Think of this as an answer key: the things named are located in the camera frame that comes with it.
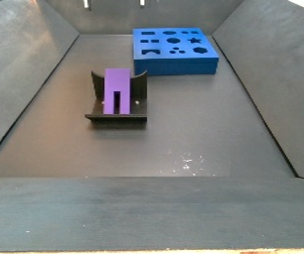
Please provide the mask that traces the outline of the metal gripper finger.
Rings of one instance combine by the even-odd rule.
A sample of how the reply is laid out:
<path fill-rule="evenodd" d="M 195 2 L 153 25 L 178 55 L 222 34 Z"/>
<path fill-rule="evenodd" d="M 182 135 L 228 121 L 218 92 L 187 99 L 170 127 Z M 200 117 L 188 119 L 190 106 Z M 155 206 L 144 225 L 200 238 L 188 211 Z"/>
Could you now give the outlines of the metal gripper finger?
<path fill-rule="evenodd" d="M 139 5 L 140 5 L 140 7 L 144 7 L 145 6 L 145 0 L 139 0 Z"/>
<path fill-rule="evenodd" d="M 82 0 L 82 6 L 84 8 L 89 8 L 89 0 Z"/>

